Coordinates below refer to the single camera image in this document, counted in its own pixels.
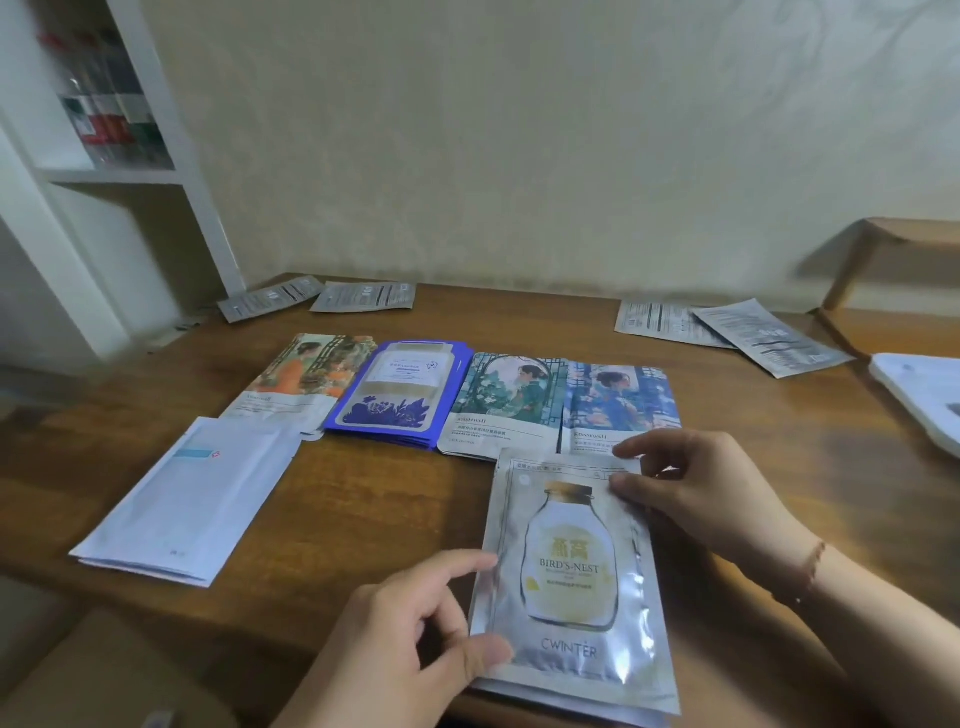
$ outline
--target bottle illustration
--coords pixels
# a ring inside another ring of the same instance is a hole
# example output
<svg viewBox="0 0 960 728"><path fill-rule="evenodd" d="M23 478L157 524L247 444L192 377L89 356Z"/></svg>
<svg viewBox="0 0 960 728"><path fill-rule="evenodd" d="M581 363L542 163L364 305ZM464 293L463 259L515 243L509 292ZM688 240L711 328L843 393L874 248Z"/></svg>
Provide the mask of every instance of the bottle illustration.
<svg viewBox="0 0 960 728"><path fill-rule="evenodd" d="M593 489L552 481L527 526L520 592L527 614L573 629L606 632L619 601L610 531L593 510Z"/></svg>

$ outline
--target wrist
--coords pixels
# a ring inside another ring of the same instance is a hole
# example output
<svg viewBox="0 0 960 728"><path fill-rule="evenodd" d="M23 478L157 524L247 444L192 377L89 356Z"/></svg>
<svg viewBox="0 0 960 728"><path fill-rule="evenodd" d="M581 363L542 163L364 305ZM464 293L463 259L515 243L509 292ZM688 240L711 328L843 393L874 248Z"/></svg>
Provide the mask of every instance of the wrist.
<svg viewBox="0 0 960 728"><path fill-rule="evenodd" d="M804 589L809 559L821 539L799 521L785 524L747 549L737 561L744 575L779 598L790 598Z"/></svg>

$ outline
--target purple floral packet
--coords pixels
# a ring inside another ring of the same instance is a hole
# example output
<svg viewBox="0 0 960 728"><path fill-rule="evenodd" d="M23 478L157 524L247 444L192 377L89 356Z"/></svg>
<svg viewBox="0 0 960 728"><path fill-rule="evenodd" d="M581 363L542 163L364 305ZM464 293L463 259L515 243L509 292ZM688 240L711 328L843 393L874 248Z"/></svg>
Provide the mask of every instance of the purple floral packet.
<svg viewBox="0 0 960 728"><path fill-rule="evenodd" d="M373 352L324 426L435 448L472 356L459 341L388 341Z"/></svg>

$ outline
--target white envelope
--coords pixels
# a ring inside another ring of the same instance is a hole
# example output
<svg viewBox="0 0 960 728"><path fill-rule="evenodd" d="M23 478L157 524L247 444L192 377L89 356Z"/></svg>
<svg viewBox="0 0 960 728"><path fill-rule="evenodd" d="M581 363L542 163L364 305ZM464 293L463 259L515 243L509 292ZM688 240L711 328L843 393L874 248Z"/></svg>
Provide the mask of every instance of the white envelope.
<svg viewBox="0 0 960 728"><path fill-rule="evenodd" d="M70 554L209 586L299 446L295 428L198 418Z"/></svg>

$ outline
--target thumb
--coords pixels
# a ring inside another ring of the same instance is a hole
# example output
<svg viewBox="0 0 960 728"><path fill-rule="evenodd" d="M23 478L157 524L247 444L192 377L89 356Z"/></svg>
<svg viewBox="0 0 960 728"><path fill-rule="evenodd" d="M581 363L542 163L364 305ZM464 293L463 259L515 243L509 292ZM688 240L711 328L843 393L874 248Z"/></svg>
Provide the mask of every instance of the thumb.
<svg viewBox="0 0 960 728"><path fill-rule="evenodd" d="M510 662L514 649L493 632L474 635L452 645L440 659L423 671L430 683L430 698L440 701L440 713L476 678L491 667Z"/></svg>
<svg viewBox="0 0 960 728"><path fill-rule="evenodd" d="M618 496L661 511L667 510L677 487L676 481L658 480L646 475L614 473L610 476L610 489Z"/></svg>

